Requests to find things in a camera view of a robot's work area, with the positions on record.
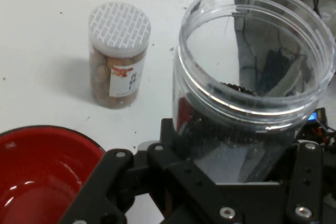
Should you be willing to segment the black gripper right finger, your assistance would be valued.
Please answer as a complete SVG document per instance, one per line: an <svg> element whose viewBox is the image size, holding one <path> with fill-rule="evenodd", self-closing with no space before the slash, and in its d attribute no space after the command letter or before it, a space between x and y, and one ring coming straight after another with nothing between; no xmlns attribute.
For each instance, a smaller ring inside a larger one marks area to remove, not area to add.
<svg viewBox="0 0 336 224"><path fill-rule="evenodd" d="M285 223L322 223L322 148L313 142L292 145L285 165Z"/></svg>

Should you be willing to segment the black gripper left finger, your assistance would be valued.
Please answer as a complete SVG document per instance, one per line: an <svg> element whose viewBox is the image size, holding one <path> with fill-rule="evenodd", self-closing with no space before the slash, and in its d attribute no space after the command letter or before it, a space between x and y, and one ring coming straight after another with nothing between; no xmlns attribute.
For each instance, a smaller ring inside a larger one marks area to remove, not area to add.
<svg viewBox="0 0 336 224"><path fill-rule="evenodd" d="M149 194L163 223L242 223L223 192L238 181L241 154L204 121L163 119L159 142L135 154L107 151L60 221L126 223L135 197Z"/></svg>

